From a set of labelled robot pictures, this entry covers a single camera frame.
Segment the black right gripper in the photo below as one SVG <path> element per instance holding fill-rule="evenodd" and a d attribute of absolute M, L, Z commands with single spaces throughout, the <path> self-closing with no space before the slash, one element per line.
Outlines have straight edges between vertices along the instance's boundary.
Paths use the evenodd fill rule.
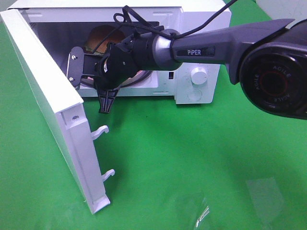
<path fill-rule="evenodd" d="M 98 85 L 95 86 L 99 99 L 99 113 L 110 113 L 111 106 L 125 81 L 124 56 L 118 53 L 104 53 L 98 62 Z"/>

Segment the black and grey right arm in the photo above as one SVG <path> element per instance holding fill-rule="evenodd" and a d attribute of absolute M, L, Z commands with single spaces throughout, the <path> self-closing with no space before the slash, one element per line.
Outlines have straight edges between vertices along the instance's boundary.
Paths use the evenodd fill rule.
<path fill-rule="evenodd" d="M 232 84 L 267 113 L 307 117 L 307 22 L 249 23 L 184 36 L 131 35 L 110 43 L 94 79 L 101 113 L 108 113 L 121 84 L 140 70 L 176 70 L 182 63 L 223 64 Z"/>

